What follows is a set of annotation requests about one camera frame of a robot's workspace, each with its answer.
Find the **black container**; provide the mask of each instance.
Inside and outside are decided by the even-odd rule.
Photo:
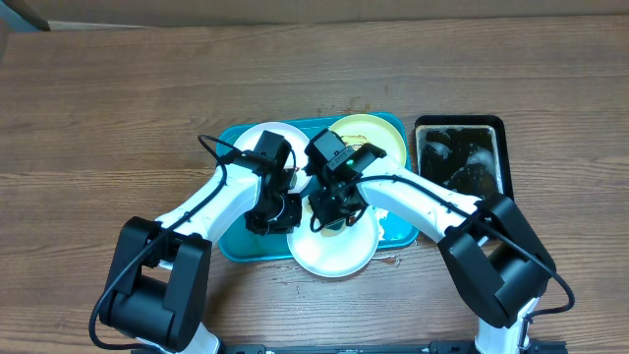
[[[514,199],[504,124],[492,115],[425,115],[415,122],[418,173],[450,190]]]

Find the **plate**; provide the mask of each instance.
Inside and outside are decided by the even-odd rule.
[[[380,117],[370,114],[353,114],[339,119],[330,126],[346,145],[358,149],[365,143],[382,148],[400,165],[406,163],[404,139],[395,127]]]
[[[302,200],[302,207],[302,223],[286,240],[293,258],[305,270],[325,277],[341,277],[362,269],[372,259],[378,242],[378,223],[372,207],[352,227],[343,225],[338,231],[320,232],[311,231],[313,209],[308,198]]]
[[[295,188],[288,192],[302,192],[313,178],[313,176],[307,176],[306,171],[304,170],[304,167],[308,164],[308,157],[304,151],[306,150],[306,146],[310,142],[310,139],[308,139],[306,134],[299,130],[299,128],[292,125],[279,122],[269,122],[258,124],[245,131],[245,133],[238,138],[236,143],[234,143],[234,147],[239,148],[240,150],[253,150],[256,147],[259,137],[262,136],[262,132],[264,131],[284,136],[284,139],[290,143],[291,148],[295,152],[297,167],[299,170],[297,171],[297,182],[295,183]],[[293,156],[290,154],[284,164],[284,168],[293,168]]]

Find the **blue tray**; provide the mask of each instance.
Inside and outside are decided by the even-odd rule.
[[[404,126],[397,117],[390,113],[370,114],[391,123],[395,129],[400,132],[402,139],[404,139],[406,151],[409,150]],[[328,128],[343,117],[344,116],[310,118],[284,121],[283,123],[299,128],[307,137],[312,138],[322,129]],[[254,125],[255,124],[233,126],[225,130],[220,135],[219,139],[234,144],[238,137]],[[228,147],[222,145],[217,146],[217,153],[220,155],[228,151]],[[411,170],[411,156],[408,152],[405,167],[409,171]],[[378,243],[377,248],[379,250],[406,247],[410,245],[419,234],[417,228],[393,213],[390,213],[386,218],[381,220],[380,224],[384,230],[384,240],[380,240]],[[239,217],[225,232],[223,237],[220,238],[218,247],[225,257],[234,262],[273,261],[292,258],[288,244],[286,243],[286,235],[256,235],[247,230],[243,216]]]

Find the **wooden table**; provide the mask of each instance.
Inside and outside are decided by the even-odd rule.
[[[629,351],[629,17],[12,34],[0,67],[0,351],[99,352],[87,318],[123,223],[212,173],[199,133],[389,111],[495,114],[516,200],[578,305],[534,337]],[[205,324],[227,343],[472,338],[435,245],[325,281],[212,258]],[[166,272],[154,271],[158,276]],[[551,284],[542,307],[564,303]],[[99,328],[109,341],[128,341]]]

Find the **yellow plate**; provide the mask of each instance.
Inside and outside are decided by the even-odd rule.
[[[365,143],[382,148],[400,165],[406,163],[406,147],[400,133],[389,122],[370,114],[353,114],[341,118],[330,126],[345,145],[358,149]]]

